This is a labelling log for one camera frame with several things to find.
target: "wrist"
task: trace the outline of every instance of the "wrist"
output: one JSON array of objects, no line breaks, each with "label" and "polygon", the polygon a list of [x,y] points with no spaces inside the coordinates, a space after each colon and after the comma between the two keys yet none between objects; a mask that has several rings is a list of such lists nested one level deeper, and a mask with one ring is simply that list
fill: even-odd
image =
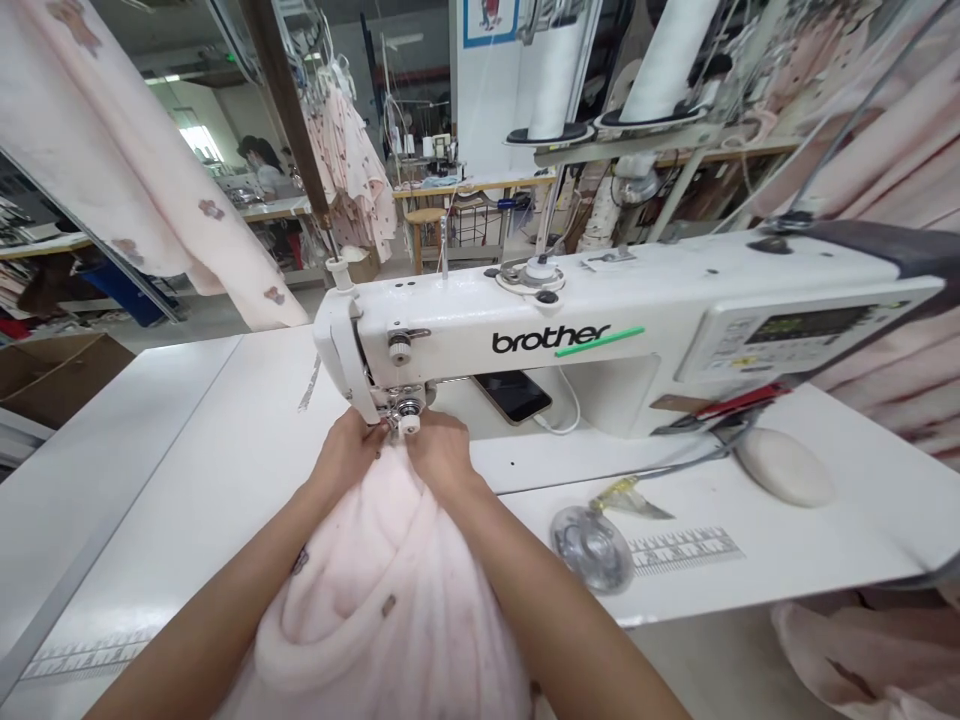
[{"label": "wrist", "polygon": [[437,499],[451,515],[469,513],[470,507],[476,503],[497,497],[483,476],[473,468],[457,473],[448,482],[440,483],[439,487],[442,497]]},{"label": "wrist", "polygon": [[310,473],[307,481],[294,494],[296,502],[303,503],[318,513],[318,522],[336,507],[342,497],[343,492],[339,490],[338,484],[316,470]]}]

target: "floor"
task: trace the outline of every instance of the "floor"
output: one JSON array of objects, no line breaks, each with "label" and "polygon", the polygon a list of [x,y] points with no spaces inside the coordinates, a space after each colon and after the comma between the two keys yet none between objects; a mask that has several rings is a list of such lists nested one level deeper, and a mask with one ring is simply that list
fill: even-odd
[{"label": "floor", "polygon": [[694,720],[839,720],[794,674],[769,607],[657,623],[630,632]]}]

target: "woman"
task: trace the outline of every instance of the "woman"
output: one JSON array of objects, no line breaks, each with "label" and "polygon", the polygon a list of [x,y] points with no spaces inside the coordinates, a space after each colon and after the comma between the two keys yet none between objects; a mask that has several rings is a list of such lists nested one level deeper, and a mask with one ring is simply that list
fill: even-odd
[{"label": "woman", "polygon": [[237,154],[245,158],[257,173],[257,182],[260,183],[263,199],[267,202],[300,194],[290,178],[284,174],[273,146],[263,138],[247,135],[240,141]]},{"label": "woman", "polygon": [[[213,715],[301,547],[366,475],[386,436],[385,426],[370,431],[353,409],[337,420],[307,481],[170,621],[85,719]],[[406,442],[417,474],[483,566],[526,668],[558,718],[689,720],[613,618],[473,469],[463,423],[426,411],[420,432]]]}]

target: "white sewing machine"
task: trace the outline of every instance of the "white sewing machine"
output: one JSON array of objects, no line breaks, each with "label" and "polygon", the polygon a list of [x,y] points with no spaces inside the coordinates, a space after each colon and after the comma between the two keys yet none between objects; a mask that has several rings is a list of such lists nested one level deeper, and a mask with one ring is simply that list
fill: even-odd
[{"label": "white sewing machine", "polygon": [[331,291],[314,336],[337,388],[371,424],[386,417],[416,432],[437,381],[561,365],[594,428],[642,438],[684,415],[654,409],[664,396],[721,400],[813,370],[944,285],[900,279],[891,262],[820,240],[792,237],[789,254],[755,249],[763,237]]}]

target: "pink pajamas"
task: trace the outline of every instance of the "pink pajamas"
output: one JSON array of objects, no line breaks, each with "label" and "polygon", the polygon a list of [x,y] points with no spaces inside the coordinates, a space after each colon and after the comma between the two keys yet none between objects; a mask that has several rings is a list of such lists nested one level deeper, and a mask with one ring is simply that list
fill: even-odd
[{"label": "pink pajamas", "polygon": [[227,292],[254,330],[307,322],[88,2],[0,3],[0,146],[138,270]]},{"label": "pink pajamas", "polygon": [[322,112],[308,113],[307,129],[337,241],[375,247],[380,261],[386,262],[397,210],[386,171],[356,108],[338,88],[331,88]]}]

